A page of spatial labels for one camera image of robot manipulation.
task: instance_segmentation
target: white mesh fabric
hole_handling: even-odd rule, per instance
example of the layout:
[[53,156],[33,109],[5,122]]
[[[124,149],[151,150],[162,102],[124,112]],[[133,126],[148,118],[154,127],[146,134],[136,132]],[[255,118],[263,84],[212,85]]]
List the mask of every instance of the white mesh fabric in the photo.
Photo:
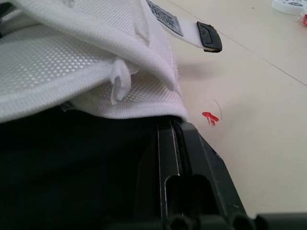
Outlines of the white mesh fabric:
[[[18,23],[16,15],[7,21],[10,34],[0,40],[0,122],[50,108],[94,87],[72,104],[109,118],[187,118],[171,47],[145,1],[12,2],[22,9],[23,18],[51,27]],[[139,66],[122,57],[144,70],[132,77],[131,92],[130,74]],[[113,85],[103,84],[110,81]]]
[[0,40],[0,122],[50,108],[108,80],[116,55],[38,25]]
[[126,98],[110,102],[112,85],[105,83],[71,100],[79,110],[106,118],[127,119],[147,116],[175,115],[187,120],[188,113],[178,92],[172,92],[150,73],[132,75],[132,86]]
[[[86,0],[88,4],[94,1],[98,0]],[[107,23],[102,23],[96,17],[82,13],[74,7],[67,7],[58,1],[11,0],[11,2],[41,23],[136,63],[162,80],[170,90],[177,88],[172,67],[155,50],[141,44],[138,37],[127,34]]]
[[135,35],[129,0],[74,0],[73,8],[130,35]]

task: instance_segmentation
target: white table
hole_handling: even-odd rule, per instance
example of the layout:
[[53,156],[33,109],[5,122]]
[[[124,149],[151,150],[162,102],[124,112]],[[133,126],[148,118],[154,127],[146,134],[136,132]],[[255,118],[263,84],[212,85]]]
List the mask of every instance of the white table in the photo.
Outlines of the white table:
[[170,38],[190,122],[225,161],[247,213],[307,211],[307,27],[270,0],[171,1],[155,2],[222,39],[211,54]]

